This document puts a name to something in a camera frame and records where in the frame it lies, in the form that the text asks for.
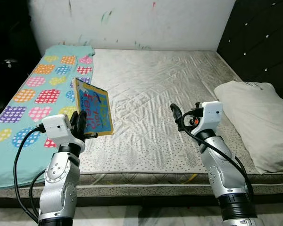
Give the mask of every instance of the white pillow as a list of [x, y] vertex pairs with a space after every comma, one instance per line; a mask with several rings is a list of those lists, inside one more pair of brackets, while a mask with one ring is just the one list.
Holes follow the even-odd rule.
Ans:
[[230, 81], [214, 90], [260, 174], [283, 171], [283, 100], [269, 83]]

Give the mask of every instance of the black headboard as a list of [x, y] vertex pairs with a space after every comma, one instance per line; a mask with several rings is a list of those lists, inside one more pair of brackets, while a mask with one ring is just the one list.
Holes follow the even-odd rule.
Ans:
[[283, 99], [283, 0], [237, 0], [217, 52], [243, 81], [269, 82]]

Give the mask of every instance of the black cable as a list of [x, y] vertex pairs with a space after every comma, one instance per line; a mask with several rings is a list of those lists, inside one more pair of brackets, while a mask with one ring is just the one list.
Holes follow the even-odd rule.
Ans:
[[243, 172], [246, 174], [246, 170], [245, 170], [245, 168], [244, 168], [244, 165], [243, 165], [242, 162], [240, 161], [240, 159], [239, 159], [237, 156], [235, 156], [235, 160], [239, 163], [241, 169], [242, 169]]
[[245, 172], [245, 168], [244, 167], [239, 167], [230, 157], [228, 157], [226, 154], [224, 154], [223, 152], [221, 152], [220, 150], [218, 150], [217, 148], [215, 148], [214, 146], [210, 145], [209, 143], [201, 140], [200, 138], [198, 138], [197, 136], [191, 134], [187, 128], [185, 127], [184, 125], [184, 118], [187, 116], [187, 115], [193, 115], [192, 112], [187, 112], [185, 114], [183, 114], [183, 116], [181, 117], [181, 120], [180, 120], [180, 123], [181, 123], [181, 126], [183, 127], [184, 131], [186, 132], [186, 134], [188, 134], [190, 137], [192, 137], [193, 139], [195, 139], [196, 141], [198, 141], [199, 143], [202, 143], [203, 145], [209, 147], [210, 149], [212, 149], [213, 151], [217, 152], [219, 155], [221, 155], [222, 157], [224, 157], [226, 160], [228, 160], [241, 174], [242, 176], [244, 177], [245, 179], [245, 183], [246, 183], [246, 186], [249, 190], [249, 193], [250, 193], [250, 197], [252, 198], [253, 194], [254, 194], [254, 190], [253, 190], [253, 187], [250, 183], [250, 180]]
[[33, 212], [35, 213], [36, 216], [39, 215], [35, 205], [34, 205], [34, 202], [33, 202], [33, 185], [35, 184], [36, 180], [39, 178], [39, 176], [41, 176], [43, 173], [45, 172], [45, 170], [43, 170], [42, 172], [38, 173], [37, 176], [34, 177], [34, 179], [32, 180], [30, 186], [29, 186], [29, 201], [30, 201], [30, 204], [32, 206], [32, 209], [33, 209]]
[[15, 192], [16, 192], [16, 198], [21, 206], [21, 208], [24, 210], [24, 212], [31, 218], [34, 220], [34, 222], [38, 223], [38, 218], [30, 211], [28, 210], [24, 205], [23, 203], [21, 202], [21, 198], [20, 198], [20, 192], [19, 192], [19, 187], [18, 187], [18, 179], [17, 179], [17, 162], [18, 162], [18, 159], [19, 159], [19, 155], [21, 153], [21, 150], [22, 150], [22, 147], [24, 146], [24, 143], [25, 141], [27, 140], [27, 138], [34, 132], [37, 132], [39, 130], [39, 128], [34, 128], [33, 130], [29, 131], [27, 133], [27, 135], [23, 138], [21, 144], [20, 144], [20, 147], [18, 149], [18, 152], [16, 154], [16, 157], [15, 157], [15, 161], [14, 161], [14, 185], [15, 185]]

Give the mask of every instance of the pillow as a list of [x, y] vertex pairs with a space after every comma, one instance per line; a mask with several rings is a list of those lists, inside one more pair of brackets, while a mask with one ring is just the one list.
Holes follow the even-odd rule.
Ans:
[[283, 171], [283, 100], [272, 84], [230, 81], [214, 92], [258, 172]]

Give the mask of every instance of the cable connector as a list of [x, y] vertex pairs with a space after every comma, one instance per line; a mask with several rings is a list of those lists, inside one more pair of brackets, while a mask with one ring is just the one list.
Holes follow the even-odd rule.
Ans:
[[41, 133], [46, 133], [46, 129], [45, 129], [43, 123], [41, 123], [41, 124], [39, 124], [38, 126], [36, 126], [36, 129], [37, 129], [38, 131], [40, 131]]
[[197, 108], [194, 108], [194, 109], [191, 109], [189, 111], [189, 114], [199, 118], [199, 117], [203, 117], [203, 107], [197, 107]]

